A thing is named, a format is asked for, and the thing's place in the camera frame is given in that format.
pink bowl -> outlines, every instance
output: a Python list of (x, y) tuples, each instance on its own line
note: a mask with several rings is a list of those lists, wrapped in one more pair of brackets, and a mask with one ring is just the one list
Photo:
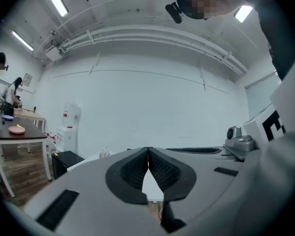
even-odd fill
[(11, 126), (11, 127), (9, 127), (9, 131), (12, 134), (20, 135), (20, 134), (23, 134), (25, 132), (25, 129), (17, 127), (17, 126)]

table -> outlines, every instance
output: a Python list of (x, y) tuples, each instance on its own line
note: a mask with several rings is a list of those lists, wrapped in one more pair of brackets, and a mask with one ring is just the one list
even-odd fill
[(38, 113), (34, 113), (33, 111), (29, 111), (29, 110), (20, 111), (19, 109), (15, 108), (14, 117), (34, 120), (34, 124), (36, 125), (36, 127), (38, 127), (38, 122), (41, 120), (43, 122), (41, 125), (41, 131), (44, 132), (45, 118), (40, 116)]
[[(9, 132), (8, 128), (10, 126), (16, 126), (17, 124), (21, 125), (25, 128), (25, 133), (22, 135), (13, 135)], [(46, 151), (46, 135), (41, 132), (31, 120), (24, 119), (24, 118), (18, 118), (15, 117), (12, 121), (5, 121), (5, 124), (2, 123), (2, 118), (0, 115), (0, 145), (2, 144), (29, 144), (29, 143), (42, 143), (42, 150), (43, 150), (43, 160), (44, 160), (44, 166), (45, 171), (48, 180), (51, 180), (50, 172), (49, 172), (49, 166), (47, 161), (47, 151)], [(1, 162), (0, 162), (0, 174), (2, 177), (2, 180), (9, 191), (10, 195), (12, 197), (15, 197), (2, 168)]]

